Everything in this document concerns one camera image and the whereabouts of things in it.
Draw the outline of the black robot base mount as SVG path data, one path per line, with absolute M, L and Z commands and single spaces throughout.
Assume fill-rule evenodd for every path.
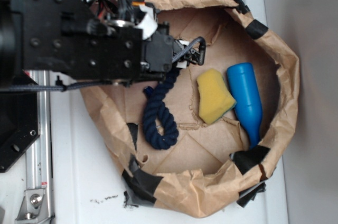
M 7 172 L 39 136 L 36 92 L 1 92 L 1 173 Z

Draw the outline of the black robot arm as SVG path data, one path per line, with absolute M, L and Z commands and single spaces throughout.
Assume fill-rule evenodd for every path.
M 1 91 L 65 91 L 32 83 L 53 71 L 95 85 L 163 81 L 174 68 L 204 64 L 206 42 L 174 39 L 144 0 L 1 0 Z

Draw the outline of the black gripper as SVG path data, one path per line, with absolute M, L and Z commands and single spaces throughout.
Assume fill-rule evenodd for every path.
M 116 81 L 163 81 L 179 61 L 204 64 L 206 41 L 174 39 L 168 22 L 159 23 L 152 4 L 119 2 L 116 16 Z

